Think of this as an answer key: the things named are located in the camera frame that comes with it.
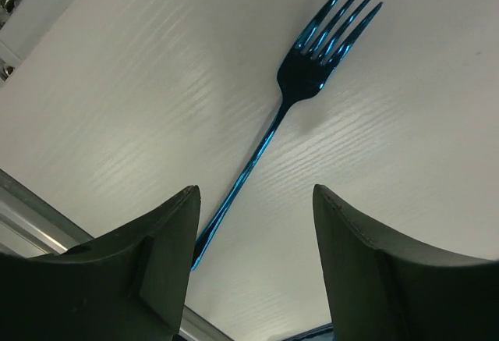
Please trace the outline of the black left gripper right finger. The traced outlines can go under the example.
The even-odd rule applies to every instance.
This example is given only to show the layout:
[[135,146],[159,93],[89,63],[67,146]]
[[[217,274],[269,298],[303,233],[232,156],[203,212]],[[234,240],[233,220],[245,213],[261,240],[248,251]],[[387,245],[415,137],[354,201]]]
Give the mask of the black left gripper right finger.
[[313,219],[337,339],[497,339],[496,261],[416,240],[323,185]]

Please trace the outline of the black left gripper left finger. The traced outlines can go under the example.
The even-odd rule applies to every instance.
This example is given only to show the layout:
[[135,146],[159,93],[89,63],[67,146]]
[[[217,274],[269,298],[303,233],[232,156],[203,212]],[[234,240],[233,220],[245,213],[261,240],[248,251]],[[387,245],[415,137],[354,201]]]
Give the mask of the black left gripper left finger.
[[171,340],[179,332],[200,189],[64,254],[1,256],[4,340]]

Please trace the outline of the blue cartoon placemat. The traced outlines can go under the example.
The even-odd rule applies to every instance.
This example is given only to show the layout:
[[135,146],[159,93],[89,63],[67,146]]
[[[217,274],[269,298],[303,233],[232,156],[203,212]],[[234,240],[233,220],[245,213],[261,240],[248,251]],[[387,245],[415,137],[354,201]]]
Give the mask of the blue cartoon placemat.
[[331,323],[291,336],[285,341],[335,341],[334,327]]

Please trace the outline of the blue metallic fork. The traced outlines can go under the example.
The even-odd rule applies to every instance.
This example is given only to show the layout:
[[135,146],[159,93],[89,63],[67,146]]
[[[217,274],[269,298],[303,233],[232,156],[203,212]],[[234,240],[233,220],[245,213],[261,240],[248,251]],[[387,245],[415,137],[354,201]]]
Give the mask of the blue metallic fork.
[[332,18],[325,22],[327,15],[339,0],[327,0],[311,21],[298,35],[288,50],[277,72],[277,83],[281,91],[281,102],[275,117],[254,152],[249,157],[227,195],[211,216],[210,221],[196,238],[191,270],[195,270],[205,255],[221,222],[226,216],[239,191],[255,168],[262,154],[276,134],[289,109],[298,102],[311,99],[324,88],[330,76],[338,68],[352,49],[363,31],[379,13],[383,2],[378,2],[362,18],[347,37],[342,35],[354,23],[359,14],[371,0],[362,0],[360,4],[344,17],[356,0],[346,0]]

